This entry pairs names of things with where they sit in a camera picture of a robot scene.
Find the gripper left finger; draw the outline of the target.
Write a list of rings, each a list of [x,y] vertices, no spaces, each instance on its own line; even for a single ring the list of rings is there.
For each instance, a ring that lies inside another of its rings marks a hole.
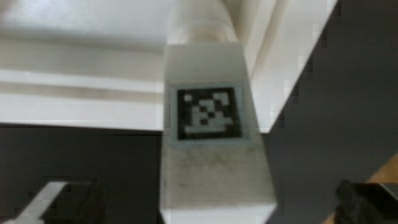
[[[49,182],[12,224],[102,224],[99,182]]]

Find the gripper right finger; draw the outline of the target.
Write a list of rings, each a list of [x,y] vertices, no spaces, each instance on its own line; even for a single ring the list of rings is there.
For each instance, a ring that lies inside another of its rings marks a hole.
[[[398,224],[398,184],[354,183],[337,188],[337,224]]]

